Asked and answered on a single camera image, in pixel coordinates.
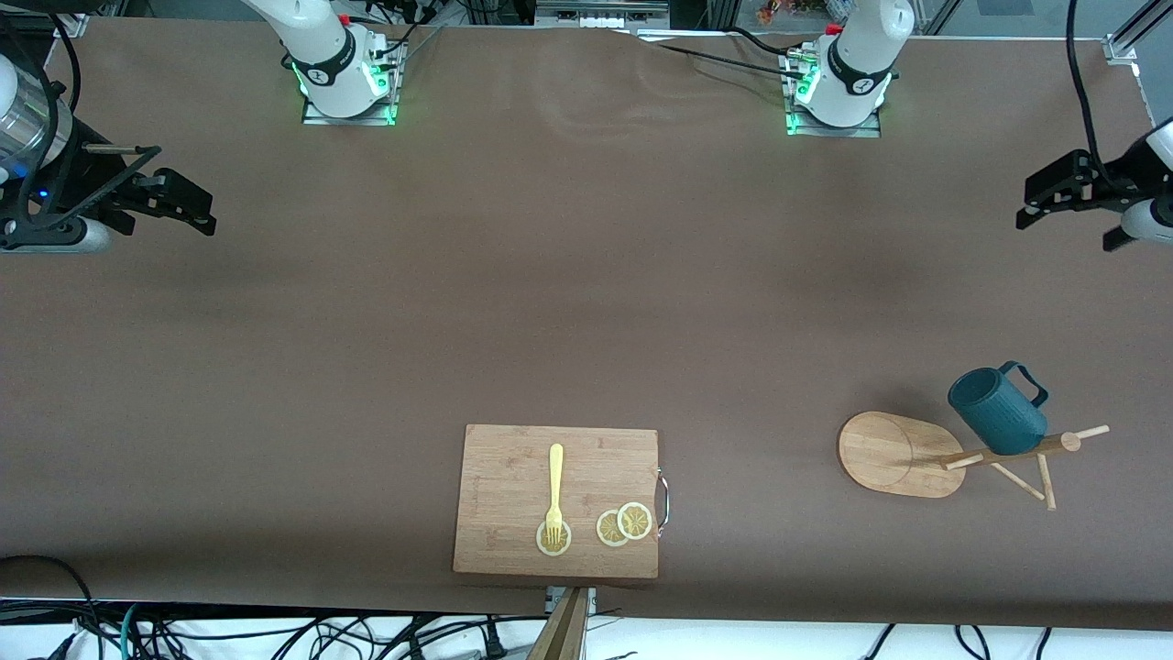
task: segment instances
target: brown table surface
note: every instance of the brown table surface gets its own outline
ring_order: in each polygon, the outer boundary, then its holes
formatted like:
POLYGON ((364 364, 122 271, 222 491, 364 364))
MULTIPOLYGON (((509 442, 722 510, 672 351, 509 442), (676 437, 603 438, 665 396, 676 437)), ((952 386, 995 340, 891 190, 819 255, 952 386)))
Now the brown table surface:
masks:
MULTIPOLYGON (((0 259, 4 553, 100 598, 533 612, 543 580, 450 570, 465 426, 658 429, 660 578, 601 607, 1173 626, 1173 252, 1100 252, 1103 212, 1013 227, 1084 144, 1062 42, 911 41, 879 141, 787 136, 777 79, 604 30, 443 32, 394 128, 300 125, 264 23, 77 47, 79 115, 221 224, 0 259), (928 501, 840 469, 863 410, 978 447, 945 392, 1005 360, 1052 429, 1112 426, 1051 462, 1057 512, 994 471, 928 501)), ((1082 53, 1114 157, 1137 82, 1082 53)))

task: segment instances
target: white robotic arm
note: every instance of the white robotic arm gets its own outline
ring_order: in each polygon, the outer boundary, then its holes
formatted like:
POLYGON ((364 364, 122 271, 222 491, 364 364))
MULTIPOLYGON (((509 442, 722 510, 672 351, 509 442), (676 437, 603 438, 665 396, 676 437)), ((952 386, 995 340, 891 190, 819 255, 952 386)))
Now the white robotic arm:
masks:
POLYGON ((863 123, 883 102, 891 66, 915 23, 908 0, 860 0, 841 34, 815 42, 818 74, 795 100, 826 124, 863 123))
POLYGON ((277 30, 311 103, 332 117, 366 111, 391 90, 387 38, 344 25, 328 0, 242 0, 277 30))

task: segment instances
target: metal handle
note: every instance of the metal handle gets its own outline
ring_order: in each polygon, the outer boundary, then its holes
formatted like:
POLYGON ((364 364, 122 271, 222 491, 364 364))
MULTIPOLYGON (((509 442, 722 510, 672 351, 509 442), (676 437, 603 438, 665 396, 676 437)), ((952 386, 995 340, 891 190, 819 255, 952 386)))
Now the metal handle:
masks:
POLYGON ((664 519, 660 520, 659 528, 656 529, 656 538, 658 539, 664 536, 664 528, 667 526, 667 518, 672 513, 672 498, 667 492, 667 477, 664 476, 664 469, 658 465, 656 467, 656 478, 664 487, 664 519))

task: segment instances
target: teal mug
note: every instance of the teal mug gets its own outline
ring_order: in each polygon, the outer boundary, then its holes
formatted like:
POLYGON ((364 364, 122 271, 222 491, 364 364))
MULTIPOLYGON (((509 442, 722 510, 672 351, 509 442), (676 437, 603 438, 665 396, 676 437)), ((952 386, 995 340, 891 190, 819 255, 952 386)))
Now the teal mug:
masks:
POLYGON ((997 369, 984 367, 962 376, 949 388, 949 406, 977 434, 994 454, 1011 456, 1025 454, 1046 436, 1046 417, 1039 410, 1050 395, 1017 362, 997 369), (1038 388, 1033 400, 1006 379, 1018 368, 1031 386, 1038 388))

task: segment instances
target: wooden cutting board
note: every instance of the wooden cutting board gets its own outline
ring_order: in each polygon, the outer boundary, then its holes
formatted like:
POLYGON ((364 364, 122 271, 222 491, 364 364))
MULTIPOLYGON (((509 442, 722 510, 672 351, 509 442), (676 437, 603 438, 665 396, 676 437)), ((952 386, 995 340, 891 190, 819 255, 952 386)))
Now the wooden cutting board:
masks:
POLYGON ((659 435, 636 429, 495 427, 469 424, 460 475, 457 573, 576 578, 655 578, 656 530, 621 547, 595 533, 599 515, 638 502, 656 519, 659 435), (550 506, 550 445, 564 448, 563 519, 570 547, 558 557, 537 550, 535 536, 550 506))

